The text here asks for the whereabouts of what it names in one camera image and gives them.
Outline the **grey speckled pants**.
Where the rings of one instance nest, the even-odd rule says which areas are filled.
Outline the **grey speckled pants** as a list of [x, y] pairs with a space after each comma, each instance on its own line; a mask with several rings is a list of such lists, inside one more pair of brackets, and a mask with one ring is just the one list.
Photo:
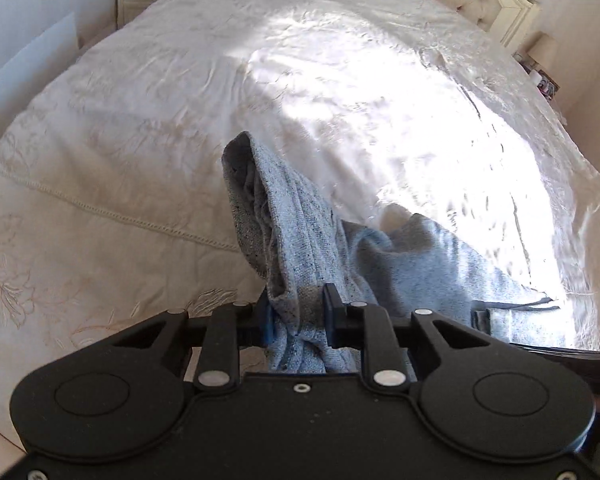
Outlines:
[[405, 318], [430, 309], [510, 342], [558, 346], [562, 309], [514, 282], [436, 222], [412, 214], [389, 233], [342, 220], [318, 188], [243, 132], [222, 155], [238, 244], [265, 281], [273, 372], [353, 372], [354, 350], [327, 343], [322, 289]]

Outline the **cream embroidered bedspread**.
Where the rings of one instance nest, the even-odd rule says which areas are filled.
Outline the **cream embroidered bedspread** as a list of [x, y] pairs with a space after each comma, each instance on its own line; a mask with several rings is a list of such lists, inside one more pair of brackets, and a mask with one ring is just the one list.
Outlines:
[[31, 370], [256, 296], [222, 176], [242, 131], [348, 221], [423, 214], [600, 350], [600, 173], [514, 58], [434, 0], [160, 0], [0, 140], [0, 435]]

